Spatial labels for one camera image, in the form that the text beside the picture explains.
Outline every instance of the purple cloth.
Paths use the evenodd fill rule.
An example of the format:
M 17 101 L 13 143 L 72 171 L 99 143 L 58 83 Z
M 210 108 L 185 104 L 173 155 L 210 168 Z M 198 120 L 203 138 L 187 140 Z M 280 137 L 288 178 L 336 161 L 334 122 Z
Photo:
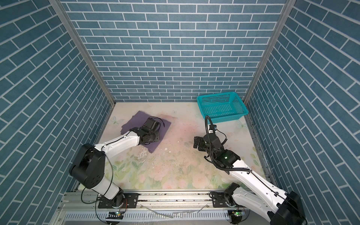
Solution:
M 144 125 L 144 123 L 146 122 L 146 120 L 149 117 L 150 117 L 150 115 L 148 115 L 142 111 L 138 111 L 134 116 L 132 116 L 132 118 L 126 124 L 124 124 L 122 126 L 121 134 L 125 134 L 131 128 L 141 127 L 142 125 Z M 162 119 L 165 123 L 165 127 L 164 127 L 161 120 L 159 120 L 159 119 L 155 119 L 155 120 L 161 124 L 160 131 L 159 131 L 160 141 L 152 142 L 148 145 L 142 145 L 142 146 L 146 147 L 150 153 L 153 153 L 155 151 L 155 149 L 158 147 L 158 145 L 160 144 L 162 139 L 164 139 L 165 133 L 167 132 L 167 130 L 169 129 L 169 127 L 171 125 L 171 123 L 169 121 Z

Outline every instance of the metal frame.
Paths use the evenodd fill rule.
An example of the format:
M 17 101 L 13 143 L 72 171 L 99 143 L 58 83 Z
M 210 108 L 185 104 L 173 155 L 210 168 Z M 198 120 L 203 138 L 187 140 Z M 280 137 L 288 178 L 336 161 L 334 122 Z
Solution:
M 261 164 L 262 169 L 264 171 L 265 178 L 269 182 L 273 183 L 275 186 L 278 186 L 278 184 L 277 184 L 277 182 L 275 180 L 274 174 L 272 173 L 271 168 L 269 166 L 269 163 L 267 162 L 267 159 L 266 159 L 266 156 L 265 156 L 265 153 L 264 153 L 264 148 L 261 145 L 261 142 L 259 140 L 259 136 L 257 135 L 257 132 L 256 132 L 255 127 L 254 127 L 254 123 L 252 122 L 251 117 L 249 115 L 244 116 L 244 118 L 245 118 L 247 127 L 249 129 L 252 141 L 254 142 L 254 147 L 256 149 L 256 153 L 257 153 L 257 155 L 258 155 L 258 157 L 260 159 L 260 164 Z
M 107 88 L 104 80 L 102 79 L 100 72 L 98 71 L 96 65 L 94 64 L 92 58 L 90 57 L 88 51 L 86 50 L 85 45 L 83 44 L 82 40 L 80 39 L 79 34 L 77 33 L 74 25 L 72 24 L 70 17 L 66 13 L 63 5 L 61 4 L 60 0 L 49 0 L 51 6 L 54 8 L 56 14 L 58 15 L 59 19 L 63 23 L 65 29 L 69 33 L 71 39 L 75 43 L 77 49 L 79 50 L 80 54 L 84 58 L 86 64 L 90 68 L 91 72 L 93 73 L 93 76 L 98 81 L 101 89 L 105 93 L 106 97 L 110 101 L 112 106 L 115 106 L 115 100 L 113 96 L 111 95 L 109 89 Z
M 212 199 L 208 195 L 210 191 L 223 192 L 224 189 L 125 190 L 124 193 L 138 193 L 139 198 L 137 207 L 127 209 L 126 212 L 129 216 L 125 216 L 124 220 L 121 221 L 228 219 L 227 210 L 233 210 L 234 208 L 213 208 Z M 96 192 L 85 190 L 82 198 L 84 202 L 92 202 L 96 199 L 97 195 Z M 81 191 L 66 192 L 50 225 L 63 225 L 65 221 L 97 221 L 98 219 L 94 215 L 95 204 L 83 204 L 80 196 Z M 98 216 L 103 219 L 109 212 L 118 210 L 96 208 L 96 211 Z M 159 216 L 159 213 L 173 216 L 174 218 Z
M 251 96 L 252 92 L 254 91 L 257 81 L 259 80 L 261 73 L 265 68 L 265 65 L 267 63 L 267 60 L 269 59 L 271 51 L 273 50 L 273 48 L 276 44 L 276 41 L 278 40 L 280 33 L 283 30 L 285 22 L 295 4 L 295 2 L 296 2 L 296 0 L 287 0 L 287 2 L 285 3 L 285 5 L 281 11 L 280 18 L 279 18 L 278 22 L 276 23 L 273 34 L 270 37 L 269 43 L 265 48 L 264 55 L 262 56 L 259 65 L 257 66 L 254 77 L 253 77 L 252 81 L 250 82 L 249 89 L 245 94 L 245 97 L 244 97 L 245 105 L 248 103 L 250 96 Z

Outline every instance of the cable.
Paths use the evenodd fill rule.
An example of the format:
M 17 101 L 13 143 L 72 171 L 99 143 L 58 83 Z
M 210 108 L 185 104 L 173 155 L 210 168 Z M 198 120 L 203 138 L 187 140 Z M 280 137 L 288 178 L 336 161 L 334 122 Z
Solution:
M 82 192 L 81 192 L 81 196 L 80 196 L 81 201 L 82 201 L 84 204 L 93 204 L 93 203 L 95 203 L 96 200 L 93 201 L 93 202 L 84 202 L 84 201 L 83 201 L 83 199 L 82 199 L 82 194 L 84 193 L 84 190 L 85 190 L 85 188 L 84 188 L 84 189 L 82 190 Z
M 245 220 L 247 220 L 247 219 L 249 218 L 249 216 L 250 216 L 250 211 L 251 211 L 251 210 L 249 210 L 249 212 L 248 212 L 248 216 L 247 216 L 244 220 L 240 221 L 239 223 L 242 223 L 242 222 L 244 222 Z
M 130 133 L 130 131 L 129 131 L 125 136 L 122 136 L 121 138 L 117 139 L 116 141 L 113 141 L 113 142 L 110 142 L 110 143 L 106 143 L 105 145 L 103 145 L 103 146 L 101 147 L 101 151 L 103 152 L 103 147 L 105 147 L 106 145 L 110 145 L 110 144 L 112 144 L 112 143 L 114 143 L 114 142 L 120 141 L 121 139 L 123 139 L 124 137 L 126 137 L 129 133 Z
M 164 121 L 163 121 L 161 118 L 156 117 L 156 116 L 150 116 L 150 118 L 153 118 L 153 119 L 159 119 L 159 120 L 161 120 L 161 121 L 162 121 L 162 124 L 163 124 L 163 125 L 164 125 L 164 127 L 165 127 L 165 123 L 164 123 Z
M 96 201 L 95 201 L 95 215 L 96 215 L 96 217 L 101 221 L 101 222 L 103 222 L 104 224 L 107 224 L 107 225 L 109 225 L 107 222 L 104 222 L 104 221 L 102 221 L 100 218 L 99 218 L 99 216 L 98 216 L 98 213 L 96 212 L 96 202 L 98 201 L 98 198 L 96 197 Z
M 227 139 L 226 134 L 224 134 L 223 132 L 221 132 L 219 129 L 217 129 L 217 131 L 219 131 L 220 133 L 222 133 L 223 135 L 225 135 L 225 139 Z
M 286 201 L 289 205 L 291 205 L 298 213 L 299 213 L 299 216 L 301 218 L 303 218 L 305 221 L 306 221 L 306 224 L 307 225 L 307 220 L 306 220 L 306 217 L 295 207 L 293 206 L 288 200 L 286 200 L 285 198 L 283 198 L 281 195 L 279 195 L 278 192 L 275 192 L 273 191 L 270 187 L 268 187 L 259 177 L 257 177 L 252 171 L 251 173 L 265 186 L 267 187 L 271 192 L 273 192 L 275 194 L 275 196 L 279 196 L 280 198 L 282 198 L 284 201 Z
M 106 145 L 109 145 L 109 144 L 111 144 L 111 143 L 114 143 L 114 142 L 117 142 L 117 141 L 121 140 L 122 138 L 126 137 L 129 133 L 130 133 L 130 131 L 129 131 L 125 136 L 122 136 L 122 137 L 119 138 L 118 140 L 113 141 L 113 142 L 110 142 L 110 143 L 108 143 L 108 144 L 106 144 Z M 108 157 L 106 154 L 105 154 L 105 157 L 108 159 L 109 164 L 110 164 L 110 166 L 111 166 L 111 181 L 110 181 L 110 185 L 109 185 L 108 189 L 107 189 L 106 192 L 102 195 L 102 196 L 104 196 L 104 197 L 105 197 L 106 193 L 108 192 L 108 190 L 110 189 L 111 184 L 112 184 L 112 180 L 113 180 L 113 177 L 114 177 L 114 169 L 113 169 L 113 167 L 112 167 L 112 164 L 111 164 L 111 162 L 110 162 L 110 159 L 109 159 L 109 157 Z M 107 222 L 102 221 L 102 220 L 99 218 L 98 213 L 96 212 L 96 202 L 98 201 L 98 199 L 99 199 L 99 198 L 96 197 L 96 200 L 95 200 L 95 215 L 96 215 L 96 217 L 97 217 L 101 222 L 109 225 Z
M 224 141 L 221 143 L 221 145 L 224 145 L 225 142 L 228 140 L 228 138 L 226 137 L 226 134 L 224 134 L 223 132 L 221 132 L 220 130 L 217 130 L 218 132 L 222 133 L 223 135 L 225 135 L 225 139 Z
M 211 159 L 211 162 L 212 164 L 219 170 L 223 170 L 223 171 L 244 171 L 244 172 L 251 172 L 252 170 L 249 169 L 249 168 L 245 168 L 245 167 L 239 167 L 239 168 L 222 168 L 220 166 L 218 166 L 216 163 L 214 163 L 214 158 L 213 158 L 213 151 L 212 151 L 212 144 L 211 144 L 211 141 L 210 141 L 210 137 L 209 137 L 209 128 L 207 127 L 207 121 L 210 121 L 210 124 L 212 124 L 212 121 L 211 121 L 211 118 L 210 116 L 205 116 L 205 131 L 206 131 L 206 137 L 207 137 L 207 140 L 208 140 L 208 143 L 210 145 L 210 159 Z

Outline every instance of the wire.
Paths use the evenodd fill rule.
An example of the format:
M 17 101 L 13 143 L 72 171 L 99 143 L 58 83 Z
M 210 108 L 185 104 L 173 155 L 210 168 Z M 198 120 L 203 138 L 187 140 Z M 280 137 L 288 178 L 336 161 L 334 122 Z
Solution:
M 150 116 L 150 118 L 153 118 L 153 119 L 159 119 L 159 120 L 161 120 L 161 121 L 162 121 L 162 124 L 163 124 L 163 125 L 164 125 L 164 127 L 165 127 L 165 123 L 164 123 L 164 121 L 163 121 L 161 118 L 156 117 L 156 116 Z
M 225 135 L 225 139 L 227 139 L 226 134 L 224 134 L 223 132 L 221 132 L 219 129 L 217 129 L 217 131 L 219 131 L 220 133 L 222 133 L 223 135 Z
M 251 173 L 265 186 L 267 187 L 271 192 L 273 192 L 275 194 L 275 196 L 279 196 L 280 198 L 282 198 L 284 201 L 286 201 L 289 205 L 291 205 L 298 213 L 299 213 L 299 216 L 301 218 L 303 218 L 305 221 L 306 221 L 306 224 L 307 225 L 307 220 L 306 220 L 306 217 L 295 207 L 293 206 L 288 200 L 286 200 L 285 198 L 283 198 L 281 195 L 279 195 L 278 192 L 275 192 L 273 191 L 270 187 L 268 187 L 259 177 L 257 177 L 252 171 Z
M 85 188 L 82 190 L 82 192 L 81 192 L 81 196 L 80 196 L 80 199 L 81 199 L 81 201 L 84 203 L 84 204 L 94 204 L 95 202 L 96 202 L 96 200 L 95 201 L 93 201 L 93 202 L 84 202 L 83 201 L 83 199 L 82 199 L 82 194 L 84 193 L 84 190 L 85 190 Z
M 223 168 L 223 167 L 220 167 L 218 166 L 216 163 L 214 163 L 214 158 L 213 158 L 213 150 L 212 150 L 212 144 L 211 144 L 211 141 L 210 141 L 210 137 L 209 137 L 209 128 L 207 127 L 207 121 L 210 121 L 210 124 L 212 124 L 212 121 L 211 121 L 211 118 L 210 116 L 206 115 L 205 116 L 205 131 L 206 131 L 206 137 L 207 137 L 207 140 L 209 142 L 209 149 L 210 149 L 210 159 L 211 159 L 211 163 L 219 170 L 223 170 L 223 171 L 244 171 L 244 172 L 251 172 L 252 170 L 249 169 L 249 168 L 245 168 L 245 167 L 239 167 L 239 168 Z
M 96 201 L 95 201 L 95 215 L 96 215 L 96 217 L 101 221 L 101 222 L 103 222 L 104 224 L 107 224 L 107 225 L 109 225 L 107 222 L 104 222 L 104 221 L 102 221 L 100 218 L 99 218 L 99 216 L 98 216 L 98 213 L 96 212 L 96 202 L 98 201 L 98 198 L 96 197 Z
M 107 145 L 110 145 L 110 144 L 112 144 L 112 143 L 114 143 L 114 142 L 120 141 L 121 139 L 123 139 L 124 137 L 126 137 L 129 133 L 130 133 L 130 131 L 129 131 L 125 136 L 122 136 L 121 138 L 117 139 L 116 141 L 113 141 L 113 142 L 110 142 L 110 143 L 106 143 L 105 145 L 103 145 L 103 146 L 101 147 L 101 151 L 103 152 L 103 147 L 105 147 L 105 146 L 107 146 Z
M 109 144 L 111 144 L 111 143 L 114 143 L 114 142 L 117 142 L 117 141 L 121 140 L 122 138 L 126 137 L 129 133 L 130 133 L 130 131 L 129 131 L 125 136 L 122 136 L 122 137 L 119 138 L 118 140 L 113 141 L 113 142 L 110 142 L 110 143 L 108 143 L 108 144 L 106 144 L 106 145 L 109 145 Z M 102 196 L 104 196 L 104 197 L 105 197 L 106 193 L 108 192 L 108 190 L 110 189 L 111 184 L 112 184 L 112 180 L 113 180 L 113 177 L 114 177 L 114 169 L 113 169 L 113 167 L 112 167 L 112 164 L 111 164 L 111 162 L 110 162 L 110 159 L 109 159 L 109 157 L 108 157 L 106 154 L 105 154 L 105 157 L 108 159 L 108 161 L 109 161 L 109 163 L 110 163 L 110 166 L 111 166 L 111 181 L 110 181 L 110 185 L 109 185 L 108 189 L 107 189 L 106 192 L 102 195 Z M 107 222 L 104 222 L 104 221 L 102 221 L 102 220 L 99 218 L 98 213 L 96 212 L 96 202 L 97 202 L 97 201 L 98 201 L 98 197 L 96 197 L 96 201 L 95 201 L 95 215 L 96 215 L 96 217 L 97 217 L 101 222 L 109 225 Z
M 247 216 L 244 220 L 240 221 L 239 223 L 242 223 L 242 222 L 244 222 L 245 220 L 247 220 L 247 219 L 249 218 L 249 216 L 250 216 L 250 211 L 251 211 L 251 210 L 249 210 L 249 212 L 248 212 L 248 216 Z

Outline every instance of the mounting plate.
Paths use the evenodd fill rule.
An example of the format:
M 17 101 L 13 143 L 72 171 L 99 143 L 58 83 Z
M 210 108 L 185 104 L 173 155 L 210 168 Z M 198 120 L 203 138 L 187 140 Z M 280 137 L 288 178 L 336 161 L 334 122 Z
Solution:
M 212 206 L 214 208 L 228 207 L 226 204 L 223 192 L 210 192 L 210 198 L 212 198 Z
M 138 193 L 126 193 L 126 194 L 124 194 L 124 196 L 125 196 L 124 202 L 126 203 L 126 201 L 127 201 L 127 208 L 136 208 L 136 205 L 138 203 L 139 194 Z M 107 201 L 107 200 L 108 199 L 106 199 L 106 198 L 102 198 L 101 200 L 99 200 L 98 208 L 113 208 L 110 204 L 110 201 Z

